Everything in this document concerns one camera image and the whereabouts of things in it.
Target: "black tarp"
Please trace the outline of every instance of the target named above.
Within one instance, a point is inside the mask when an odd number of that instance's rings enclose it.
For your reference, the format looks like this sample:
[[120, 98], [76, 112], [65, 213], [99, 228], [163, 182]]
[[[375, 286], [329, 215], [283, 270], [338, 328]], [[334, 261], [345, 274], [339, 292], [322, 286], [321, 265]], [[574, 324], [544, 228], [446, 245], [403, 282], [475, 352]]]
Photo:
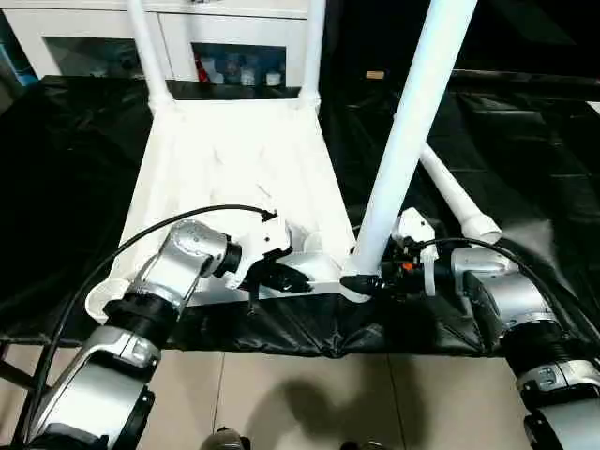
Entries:
[[[295, 95], [185, 82], [171, 88], [177, 98]], [[572, 93], [546, 91], [454, 82], [429, 143], [501, 224], [503, 243], [551, 283], [572, 332], [597, 346], [600, 118]], [[398, 96], [386, 89], [352, 99], [326, 86], [323, 92], [323, 134], [352, 223], [359, 224]], [[600, 98], [594, 91], [583, 97]], [[145, 102], [141, 82], [47, 78], [0, 117], [2, 340], [46, 342], [62, 302], [117, 245], [152, 120]], [[459, 235], [421, 170], [405, 205], [426, 215], [439, 236]], [[188, 308], [171, 345], [330, 357], [494, 354], [479, 325], [451, 297], [356, 305], [336, 295], [308, 296]], [[94, 326], [78, 307], [63, 343], [81, 342]]]

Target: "white pipe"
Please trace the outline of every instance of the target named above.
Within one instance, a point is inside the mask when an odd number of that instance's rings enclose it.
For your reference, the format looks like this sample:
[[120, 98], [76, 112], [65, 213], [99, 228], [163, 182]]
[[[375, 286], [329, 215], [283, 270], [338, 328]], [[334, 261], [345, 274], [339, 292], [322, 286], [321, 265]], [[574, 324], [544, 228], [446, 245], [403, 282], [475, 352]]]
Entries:
[[150, 109], [155, 112], [161, 104], [173, 102], [173, 96], [167, 88], [164, 74], [158, 63], [157, 52], [148, 27], [143, 0], [127, 0], [129, 18], [133, 25], [133, 36], [142, 61], [143, 75], [148, 85]]
[[477, 0], [431, 0], [347, 270], [376, 274]]
[[306, 100], [319, 100], [319, 75], [323, 49], [323, 29], [325, 27], [326, 0], [310, 0], [307, 21], [307, 48], [304, 64], [304, 81], [299, 97]]
[[460, 223], [463, 236], [480, 239], [490, 244], [495, 244], [503, 237], [496, 222], [481, 212], [427, 143], [423, 146], [421, 164]]

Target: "floor tile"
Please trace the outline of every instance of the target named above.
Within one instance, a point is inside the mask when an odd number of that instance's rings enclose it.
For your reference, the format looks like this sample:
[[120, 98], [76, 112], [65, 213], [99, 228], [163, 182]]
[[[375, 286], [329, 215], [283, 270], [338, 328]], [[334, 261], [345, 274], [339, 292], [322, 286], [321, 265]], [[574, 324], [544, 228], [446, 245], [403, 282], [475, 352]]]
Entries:
[[407, 450], [529, 450], [502, 359], [391, 356]]
[[[53, 382], [68, 365], [77, 349], [60, 349], [52, 364], [49, 376]], [[13, 366], [33, 374], [38, 363], [41, 347], [33, 345], [11, 345], [6, 361]], [[9, 443], [17, 425], [26, 392], [18, 386], [0, 379], [0, 443]]]
[[222, 361], [221, 352], [163, 352], [150, 382], [157, 399], [139, 449], [200, 449], [213, 432]]
[[385, 356], [226, 353], [216, 425], [260, 450], [337, 450], [346, 441], [403, 448]]
[[[51, 383], [64, 370], [77, 349], [60, 349], [50, 374]], [[7, 361], [33, 373], [40, 348], [11, 346]], [[138, 447], [141, 450], [198, 450], [213, 431], [220, 352], [166, 351], [150, 383], [157, 400]], [[0, 443], [8, 443], [23, 405], [25, 391], [0, 380]]]

